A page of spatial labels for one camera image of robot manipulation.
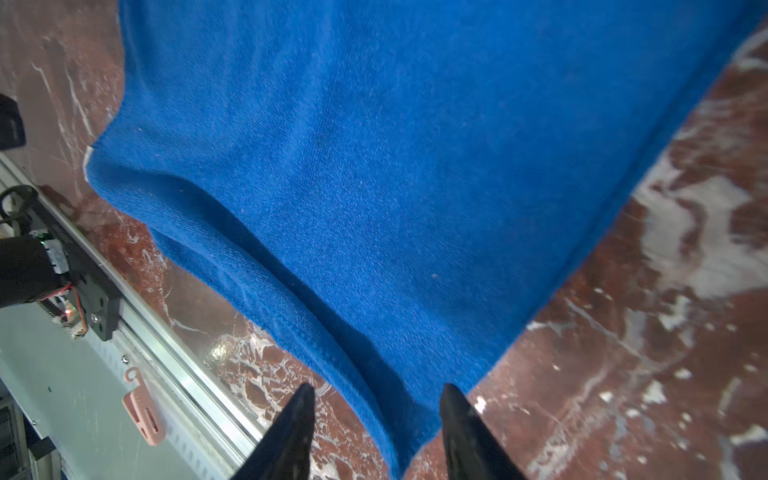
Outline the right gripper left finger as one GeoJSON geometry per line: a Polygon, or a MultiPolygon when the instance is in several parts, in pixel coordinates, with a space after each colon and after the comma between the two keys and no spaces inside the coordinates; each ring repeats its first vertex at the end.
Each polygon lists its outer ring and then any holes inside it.
{"type": "Polygon", "coordinates": [[[302,384],[232,480],[309,479],[315,389],[302,384]]]}

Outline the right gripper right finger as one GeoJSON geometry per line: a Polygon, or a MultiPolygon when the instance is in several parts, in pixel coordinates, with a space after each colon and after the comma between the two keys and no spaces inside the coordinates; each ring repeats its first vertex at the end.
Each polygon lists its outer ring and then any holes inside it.
{"type": "Polygon", "coordinates": [[[450,480],[525,479],[456,385],[444,385],[439,413],[450,480]]]}

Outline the blue towel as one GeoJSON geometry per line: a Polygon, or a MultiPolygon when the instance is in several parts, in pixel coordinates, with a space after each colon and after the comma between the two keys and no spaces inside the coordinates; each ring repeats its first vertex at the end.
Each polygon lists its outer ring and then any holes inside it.
{"type": "Polygon", "coordinates": [[[579,267],[763,1],[123,1],[91,187],[393,478],[579,267]]]}

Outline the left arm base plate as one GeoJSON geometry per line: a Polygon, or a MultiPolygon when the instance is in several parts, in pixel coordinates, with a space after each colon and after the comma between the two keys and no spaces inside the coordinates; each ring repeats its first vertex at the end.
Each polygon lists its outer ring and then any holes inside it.
{"type": "MultiPolygon", "coordinates": [[[[100,340],[109,341],[118,327],[122,294],[74,235],[44,206],[39,192],[38,195],[38,205],[29,214],[31,234],[45,241],[56,271],[68,286],[44,300],[24,304],[43,307],[56,322],[72,327],[77,337],[92,332],[100,340]]],[[[1,210],[16,207],[16,200],[1,199],[1,210]]],[[[1,240],[10,236],[11,230],[1,226],[1,240]]]]}

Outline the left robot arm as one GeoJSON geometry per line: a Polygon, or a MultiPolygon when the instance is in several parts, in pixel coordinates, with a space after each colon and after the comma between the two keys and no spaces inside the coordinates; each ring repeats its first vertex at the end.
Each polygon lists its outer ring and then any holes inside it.
{"type": "Polygon", "coordinates": [[[1,210],[1,226],[11,236],[1,240],[1,306],[35,303],[68,286],[56,271],[52,252],[45,241],[31,234],[29,214],[39,195],[28,185],[14,185],[1,192],[1,199],[17,201],[13,210],[1,210]]]}

